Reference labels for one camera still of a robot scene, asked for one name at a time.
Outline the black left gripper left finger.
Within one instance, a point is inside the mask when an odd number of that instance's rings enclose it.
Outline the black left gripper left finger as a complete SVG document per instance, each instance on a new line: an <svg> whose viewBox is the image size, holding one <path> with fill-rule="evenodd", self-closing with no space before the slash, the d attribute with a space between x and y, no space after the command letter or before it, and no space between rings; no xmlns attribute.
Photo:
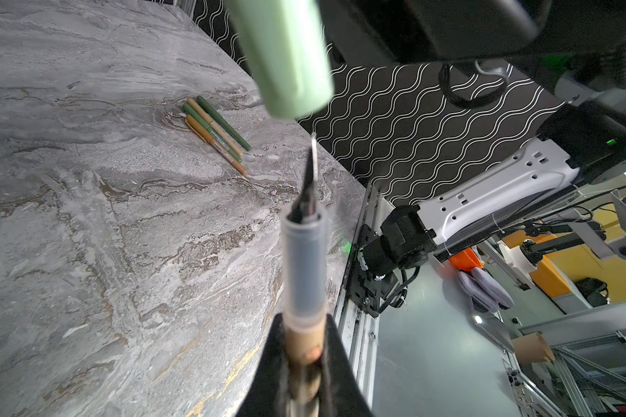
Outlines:
<svg viewBox="0 0 626 417"><path fill-rule="evenodd" d="M288 415L289 361L285 349L283 315L276 314L249 391L236 417Z"/></svg>

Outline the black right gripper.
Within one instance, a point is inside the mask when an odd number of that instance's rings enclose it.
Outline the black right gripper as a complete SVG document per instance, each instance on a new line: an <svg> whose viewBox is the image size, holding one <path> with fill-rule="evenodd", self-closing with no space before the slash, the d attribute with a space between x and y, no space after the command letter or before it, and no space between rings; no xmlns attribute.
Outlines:
<svg viewBox="0 0 626 417"><path fill-rule="evenodd" d="M532 43L549 1L321 1L324 30L349 65L505 57Z"/></svg>

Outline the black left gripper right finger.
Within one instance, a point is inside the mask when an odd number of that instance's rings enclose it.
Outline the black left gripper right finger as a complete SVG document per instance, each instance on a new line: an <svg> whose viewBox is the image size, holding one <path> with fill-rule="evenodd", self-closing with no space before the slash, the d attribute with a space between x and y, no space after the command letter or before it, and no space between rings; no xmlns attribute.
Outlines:
<svg viewBox="0 0 626 417"><path fill-rule="evenodd" d="M373 415L358 387L331 314L326 316L321 376L321 416L371 417Z"/></svg>

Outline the light green pen cap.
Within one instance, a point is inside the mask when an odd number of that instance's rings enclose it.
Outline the light green pen cap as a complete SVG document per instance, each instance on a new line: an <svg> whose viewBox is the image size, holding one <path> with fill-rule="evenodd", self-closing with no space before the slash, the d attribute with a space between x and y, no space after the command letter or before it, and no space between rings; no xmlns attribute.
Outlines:
<svg viewBox="0 0 626 417"><path fill-rule="evenodd" d="M334 95L316 1L227 1L225 6L269 114L293 120Z"/></svg>

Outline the green pen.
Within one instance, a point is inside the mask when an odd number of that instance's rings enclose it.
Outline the green pen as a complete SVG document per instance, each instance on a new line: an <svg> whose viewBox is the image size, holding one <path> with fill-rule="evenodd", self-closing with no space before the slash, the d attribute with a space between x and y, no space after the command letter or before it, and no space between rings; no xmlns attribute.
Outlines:
<svg viewBox="0 0 626 417"><path fill-rule="evenodd" d="M220 144L221 144L221 145L222 145L225 149L227 149L227 148L226 148L226 146L222 143L222 140L221 140L221 139L217 136L217 133L216 133L214 130L212 130L212 128L210 128L210 126L209 126L207 123L205 123L205 121L203 121L203 119L201 118L201 116L199 116L199 115L198 115L198 113L196 113L196 111L194 111L194 109L192 109L192 108L191 108L191 106L189 106L189 104L187 104L187 102L186 102L186 101L185 101L185 103L182 105L182 109L183 109L183 110L184 110L184 112L185 112L185 113L187 113L188 115L193 116L193 117L194 117L194 118L198 121L198 123L200 123L200 124L201 124L201 125L205 128L205 130L207 130L208 132L210 132L210 134L212 134L212 135L213 135L213 137L214 137L215 139L217 139L217 140L220 142Z"/></svg>
<svg viewBox="0 0 626 417"><path fill-rule="evenodd" d="M225 131L227 131L245 150L250 151L251 145L231 126L227 120L202 96L196 97L196 102L207 112L210 116L218 122Z"/></svg>

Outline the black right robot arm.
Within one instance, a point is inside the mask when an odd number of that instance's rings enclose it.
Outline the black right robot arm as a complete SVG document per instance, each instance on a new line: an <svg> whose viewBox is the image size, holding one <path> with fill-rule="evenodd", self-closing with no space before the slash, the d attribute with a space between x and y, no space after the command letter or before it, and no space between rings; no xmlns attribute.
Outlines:
<svg viewBox="0 0 626 417"><path fill-rule="evenodd" d="M626 1L323 1L323 22L353 64L439 62L452 97L452 64L554 53L596 57L608 77L626 73ZM363 225L346 295L380 316L431 257L450 258L553 197L626 162L626 117L601 104L569 105L496 167L436 198L395 208L379 229Z"/></svg>

